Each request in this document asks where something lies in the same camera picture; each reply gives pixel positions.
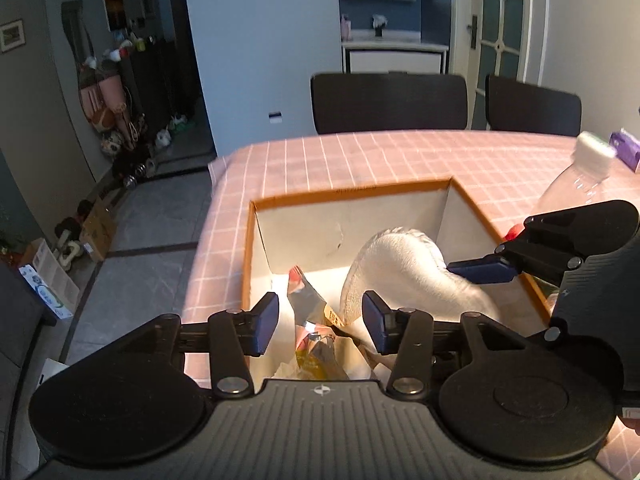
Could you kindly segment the black chair left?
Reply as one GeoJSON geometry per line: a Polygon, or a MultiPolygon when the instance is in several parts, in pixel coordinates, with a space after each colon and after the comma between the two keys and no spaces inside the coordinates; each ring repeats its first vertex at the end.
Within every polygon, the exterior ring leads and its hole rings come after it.
{"type": "Polygon", "coordinates": [[[319,134],[399,130],[463,130],[465,79],[448,74],[323,73],[310,80],[319,134]]]}

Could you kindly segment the small framed wall picture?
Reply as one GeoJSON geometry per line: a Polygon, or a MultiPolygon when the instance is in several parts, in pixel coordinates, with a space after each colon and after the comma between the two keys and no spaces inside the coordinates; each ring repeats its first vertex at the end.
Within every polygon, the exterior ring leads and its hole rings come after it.
{"type": "Polygon", "coordinates": [[[2,53],[23,47],[26,44],[24,22],[15,20],[0,26],[0,50],[2,53]]]}

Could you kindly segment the clear water bottle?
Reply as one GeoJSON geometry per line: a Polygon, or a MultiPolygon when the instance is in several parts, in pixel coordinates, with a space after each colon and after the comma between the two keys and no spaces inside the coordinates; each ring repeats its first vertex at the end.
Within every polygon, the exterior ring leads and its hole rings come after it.
{"type": "Polygon", "coordinates": [[[605,200],[605,182],[616,151],[590,132],[578,134],[570,166],[542,193],[532,214],[570,209],[605,200]]]}

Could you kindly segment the black chair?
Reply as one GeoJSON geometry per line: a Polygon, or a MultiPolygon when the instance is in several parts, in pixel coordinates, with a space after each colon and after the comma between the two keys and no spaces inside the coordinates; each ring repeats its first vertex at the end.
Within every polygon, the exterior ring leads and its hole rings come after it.
{"type": "Polygon", "coordinates": [[[491,130],[573,138],[582,131],[579,96],[503,76],[486,76],[485,110],[491,130]]]}
{"type": "Polygon", "coordinates": [[[310,80],[319,134],[399,130],[463,130],[465,79],[448,74],[323,73],[310,80]]]}

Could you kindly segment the black chair right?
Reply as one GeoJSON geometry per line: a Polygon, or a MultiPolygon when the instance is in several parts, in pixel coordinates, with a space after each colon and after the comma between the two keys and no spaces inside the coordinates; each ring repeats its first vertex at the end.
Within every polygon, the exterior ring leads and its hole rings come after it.
{"type": "Polygon", "coordinates": [[[486,76],[485,110],[491,130],[573,138],[582,131],[579,96],[503,76],[486,76]]]}

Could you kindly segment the white cardboard carton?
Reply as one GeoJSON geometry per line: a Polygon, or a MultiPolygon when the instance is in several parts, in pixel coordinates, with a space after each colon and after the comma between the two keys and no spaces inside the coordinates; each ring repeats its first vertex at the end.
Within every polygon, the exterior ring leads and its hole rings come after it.
{"type": "Polygon", "coordinates": [[[26,247],[18,272],[59,320],[74,316],[79,288],[58,263],[44,238],[37,238],[26,247]]]}

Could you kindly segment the white glazed door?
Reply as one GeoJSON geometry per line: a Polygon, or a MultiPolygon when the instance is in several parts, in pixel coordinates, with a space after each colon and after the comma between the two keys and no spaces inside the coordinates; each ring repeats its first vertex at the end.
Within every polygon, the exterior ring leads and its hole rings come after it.
{"type": "Polygon", "coordinates": [[[449,70],[468,92],[468,127],[486,129],[486,77],[540,84],[549,0],[451,0],[449,70]]]}

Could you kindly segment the pink checkered tablecloth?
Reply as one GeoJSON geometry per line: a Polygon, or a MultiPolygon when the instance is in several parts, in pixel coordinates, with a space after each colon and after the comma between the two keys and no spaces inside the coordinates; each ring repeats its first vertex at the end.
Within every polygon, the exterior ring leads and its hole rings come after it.
{"type": "MultiPolygon", "coordinates": [[[[560,136],[464,131],[332,134],[253,144],[210,165],[213,203],[183,316],[242,307],[250,203],[306,192],[456,180],[503,237],[570,161],[560,136]]],[[[430,393],[367,378],[268,378],[221,401],[184,448],[151,467],[182,479],[611,479],[612,408],[598,386],[480,312],[434,320],[430,393]]]]}

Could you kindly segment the silver foil snack bag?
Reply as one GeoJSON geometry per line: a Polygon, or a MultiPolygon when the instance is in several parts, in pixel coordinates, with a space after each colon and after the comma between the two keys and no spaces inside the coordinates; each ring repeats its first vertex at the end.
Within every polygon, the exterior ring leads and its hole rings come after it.
{"type": "Polygon", "coordinates": [[[326,300],[299,266],[288,271],[286,298],[293,309],[296,327],[296,377],[318,382],[347,380],[348,375],[336,359],[334,330],[324,316],[326,300]]]}

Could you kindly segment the orange storage box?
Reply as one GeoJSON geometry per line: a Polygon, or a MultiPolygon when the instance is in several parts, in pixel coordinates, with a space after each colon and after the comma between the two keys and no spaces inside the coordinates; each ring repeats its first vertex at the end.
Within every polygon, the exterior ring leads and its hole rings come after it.
{"type": "Polygon", "coordinates": [[[478,311],[522,335],[545,328],[550,314],[530,278],[474,285],[447,271],[450,262],[484,257],[502,237],[454,179],[282,195],[250,203],[242,307],[267,292],[280,301],[279,321],[259,358],[256,386],[299,378],[296,341],[305,325],[345,333],[337,361],[352,379],[367,378],[374,351],[361,298],[374,290],[393,309],[419,309],[456,322],[478,311]]]}

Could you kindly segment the brown cardboard box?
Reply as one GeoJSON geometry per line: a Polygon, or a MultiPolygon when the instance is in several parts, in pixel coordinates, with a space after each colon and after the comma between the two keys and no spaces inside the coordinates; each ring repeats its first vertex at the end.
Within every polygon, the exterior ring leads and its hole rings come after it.
{"type": "Polygon", "coordinates": [[[82,224],[79,241],[94,262],[104,261],[111,249],[117,224],[102,200],[96,200],[82,224]]]}

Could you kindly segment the purple tissue pack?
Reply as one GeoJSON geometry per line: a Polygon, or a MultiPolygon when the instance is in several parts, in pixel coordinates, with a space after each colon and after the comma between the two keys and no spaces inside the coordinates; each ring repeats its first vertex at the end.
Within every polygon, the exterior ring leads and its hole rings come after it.
{"type": "Polygon", "coordinates": [[[620,129],[610,135],[608,143],[616,151],[617,158],[634,174],[640,171],[640,141],[633,134],[620,129]]]}

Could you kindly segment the white sideboard cabinet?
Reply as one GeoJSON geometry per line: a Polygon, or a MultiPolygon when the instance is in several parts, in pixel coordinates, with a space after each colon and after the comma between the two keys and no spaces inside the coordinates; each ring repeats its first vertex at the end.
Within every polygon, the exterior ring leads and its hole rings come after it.
{"type": "Polygon", "coordinates": [[[342,43],[346,74],[446,74],[449,48],[415,41],[354,40],[342,43]]]}

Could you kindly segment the white terry cloth mitt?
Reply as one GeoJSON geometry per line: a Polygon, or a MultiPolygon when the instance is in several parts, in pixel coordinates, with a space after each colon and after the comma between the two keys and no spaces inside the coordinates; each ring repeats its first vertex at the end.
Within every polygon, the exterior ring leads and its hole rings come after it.
{"type": "Polygon", "coordinates": [[[464,312],[498,320],[497,305],[480,286],[452,274],[435,242],[415,229],[379,232],[364,244],[346,275],[336,315],[345,325],[362,315],[362,296],[373,290],[392,309],[429,313],[457,322],[464,312]]]}

